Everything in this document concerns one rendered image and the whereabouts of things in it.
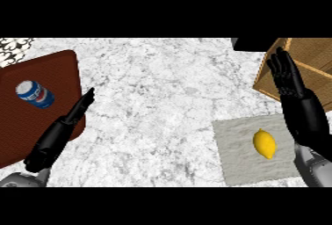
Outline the black and white patterned cloth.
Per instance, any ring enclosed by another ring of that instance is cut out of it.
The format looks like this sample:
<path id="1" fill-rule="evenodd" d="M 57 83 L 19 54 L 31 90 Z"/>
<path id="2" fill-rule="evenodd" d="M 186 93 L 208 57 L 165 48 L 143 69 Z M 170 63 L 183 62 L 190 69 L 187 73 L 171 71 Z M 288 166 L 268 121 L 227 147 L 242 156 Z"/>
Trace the black and white patterned cloth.
<path id="1" fill-rule="evenodd" d="M 34 38 L 0 38 L 0 69 L 22 61 Z"/>

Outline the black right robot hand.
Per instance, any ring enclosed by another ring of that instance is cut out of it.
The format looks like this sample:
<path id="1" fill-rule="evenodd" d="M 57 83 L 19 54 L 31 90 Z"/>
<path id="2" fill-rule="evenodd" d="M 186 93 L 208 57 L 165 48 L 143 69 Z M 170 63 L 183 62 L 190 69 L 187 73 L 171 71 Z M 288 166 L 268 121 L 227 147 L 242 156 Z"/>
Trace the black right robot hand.
<path id="1" fill-rule="evenodd" d="M 316 93 L 305 87 L 295 61 L 279 47 L 267 60 L 280 95 L 283 120 L 295 142 L 332 162 L 332 134 Z"/>

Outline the dark red cutting board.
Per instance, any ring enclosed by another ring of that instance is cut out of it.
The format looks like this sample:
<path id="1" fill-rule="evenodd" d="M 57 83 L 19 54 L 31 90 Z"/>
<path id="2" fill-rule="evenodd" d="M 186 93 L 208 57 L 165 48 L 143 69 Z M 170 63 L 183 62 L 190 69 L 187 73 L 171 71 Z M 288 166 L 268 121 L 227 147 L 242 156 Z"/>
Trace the dark red cutting board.
<path id="1" fill-rule="evenodd" d="M 46 109 L 16 95 L 16 86 L 37 81 L 53 93 Z M 66 115 L 81 97 L 77 55 L 63 50 L 0 69 L 0 169 L 25 159 L 52 122 Z"/>

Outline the black appliance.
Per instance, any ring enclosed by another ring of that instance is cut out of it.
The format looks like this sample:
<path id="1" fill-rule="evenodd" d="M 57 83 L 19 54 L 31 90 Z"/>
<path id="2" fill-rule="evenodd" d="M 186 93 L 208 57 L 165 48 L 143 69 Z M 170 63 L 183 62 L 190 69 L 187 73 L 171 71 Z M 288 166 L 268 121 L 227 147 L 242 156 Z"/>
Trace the black appliance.
<path id="1" fill-rule="evenodd" d="M 266 52 L 276 38 L 232 38 L 230 43 L 235 51 Z"/>

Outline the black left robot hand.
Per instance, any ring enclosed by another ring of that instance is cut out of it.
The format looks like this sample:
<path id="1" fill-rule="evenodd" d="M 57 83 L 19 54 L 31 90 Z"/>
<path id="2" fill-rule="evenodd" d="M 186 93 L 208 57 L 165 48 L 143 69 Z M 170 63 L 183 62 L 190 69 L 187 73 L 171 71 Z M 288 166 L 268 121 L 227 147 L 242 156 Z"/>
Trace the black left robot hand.
<path id="1" fill-rule="evenodd" d="M 90 88 L 72 106 L 69 113 L 53 121 L 46 132 L 37 140 L 37 144 L 28 154 L 24 164 L 26 171 L 40 172 L 50 168 L 56 162 L 62 150 L 69 141 L 74 128 L 84 116 L 84 113 L 94 101 L 94 89 Z"/>

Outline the yellow lemon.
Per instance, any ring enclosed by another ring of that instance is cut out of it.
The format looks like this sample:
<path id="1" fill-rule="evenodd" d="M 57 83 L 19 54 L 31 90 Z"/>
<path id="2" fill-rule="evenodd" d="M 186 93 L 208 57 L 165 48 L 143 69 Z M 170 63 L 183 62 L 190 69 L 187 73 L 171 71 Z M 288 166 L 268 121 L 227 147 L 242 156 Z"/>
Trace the yellow lemon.
<path id="1" fill-rule="evenodd" d="M 258 130 L 252 137 L 252 145 L 266 159 L 271 159 L 276 151 L 274 138 L 268 132 Z"/>

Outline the blue soda can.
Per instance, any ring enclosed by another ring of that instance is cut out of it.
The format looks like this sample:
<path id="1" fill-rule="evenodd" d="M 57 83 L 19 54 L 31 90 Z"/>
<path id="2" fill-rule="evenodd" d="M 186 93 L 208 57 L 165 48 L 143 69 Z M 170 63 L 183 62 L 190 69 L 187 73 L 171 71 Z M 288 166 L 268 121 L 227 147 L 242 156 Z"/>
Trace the blue soda can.
<path id="1" fill-rule="evenodd" d="M 37 81 L 22 81 L 16 86 L 16 95 L 40 109 L 49 108 L 55 102 L 52 91 Z"/>

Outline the brown wicker basket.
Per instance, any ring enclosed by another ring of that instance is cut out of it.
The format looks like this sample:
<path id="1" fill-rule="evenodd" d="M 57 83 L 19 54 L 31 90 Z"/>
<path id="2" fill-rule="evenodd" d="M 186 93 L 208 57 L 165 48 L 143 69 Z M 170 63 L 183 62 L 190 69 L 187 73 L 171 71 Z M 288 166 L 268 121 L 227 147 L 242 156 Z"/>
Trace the brown wicker basket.
<path id="1" fill-rule="evenodd" d="M 279 92 L 266 61 L 279 47 L 294 59 L 305 88 L 316 93 L 325 112 L 332 111 L 332 38 L 279 38 L 274 41 L 263 57 L 252 88 L 276 101 Z"/>

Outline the grey placemat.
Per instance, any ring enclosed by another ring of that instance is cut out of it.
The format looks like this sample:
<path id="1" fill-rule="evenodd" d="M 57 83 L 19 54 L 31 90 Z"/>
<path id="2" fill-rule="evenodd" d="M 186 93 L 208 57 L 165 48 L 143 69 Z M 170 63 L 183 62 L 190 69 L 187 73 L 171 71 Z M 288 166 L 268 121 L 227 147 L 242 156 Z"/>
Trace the grey placemat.
<path id="1" fill-rule="evenodd" d="M 274 138 L 276 152 L 271 160 L 254 148 L 252 137 L 260 129 Z M 215 120 L 212 130 L 227 185 L 246 185 L 299 176 L 294 164 L 295 141 L 282 114 Z"/>

